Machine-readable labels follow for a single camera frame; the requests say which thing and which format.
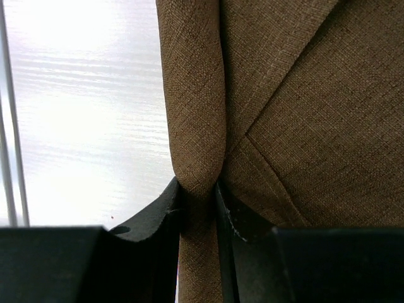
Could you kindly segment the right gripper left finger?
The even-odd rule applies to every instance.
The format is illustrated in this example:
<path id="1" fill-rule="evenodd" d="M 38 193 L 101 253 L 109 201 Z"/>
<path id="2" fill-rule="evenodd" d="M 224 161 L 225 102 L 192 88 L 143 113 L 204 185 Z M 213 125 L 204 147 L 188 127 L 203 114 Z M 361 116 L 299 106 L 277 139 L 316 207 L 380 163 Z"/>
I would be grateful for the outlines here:
<path id="1" fill-rule="evenodd" d="M 114 227 L 1 229 L 2 302 L 174 302 L 181 191 Z"/>

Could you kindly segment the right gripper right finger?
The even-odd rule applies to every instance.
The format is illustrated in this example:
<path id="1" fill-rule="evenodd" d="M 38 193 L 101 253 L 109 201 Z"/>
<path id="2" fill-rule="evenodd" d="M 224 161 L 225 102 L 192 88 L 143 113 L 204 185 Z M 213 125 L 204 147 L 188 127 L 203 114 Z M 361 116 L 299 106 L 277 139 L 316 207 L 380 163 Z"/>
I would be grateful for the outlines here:
<path id="1" fill-rule="evenodd" d="M 402 302 L 400 228 L 282 229 L 215 188 L 225 302 Z"/>

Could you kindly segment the brown cloth napkin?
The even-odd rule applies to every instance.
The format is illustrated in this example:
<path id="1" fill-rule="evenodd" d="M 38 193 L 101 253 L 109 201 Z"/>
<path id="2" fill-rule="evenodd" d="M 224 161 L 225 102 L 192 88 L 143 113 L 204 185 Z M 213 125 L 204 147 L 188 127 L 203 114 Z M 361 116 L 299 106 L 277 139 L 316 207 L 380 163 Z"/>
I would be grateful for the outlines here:
<path id="1" fill-rule="evenodd" d="M 279 227 L 403 226 L 402 1 L 157 1 L 179 301 L 221 302 L 218 179 Z"/>

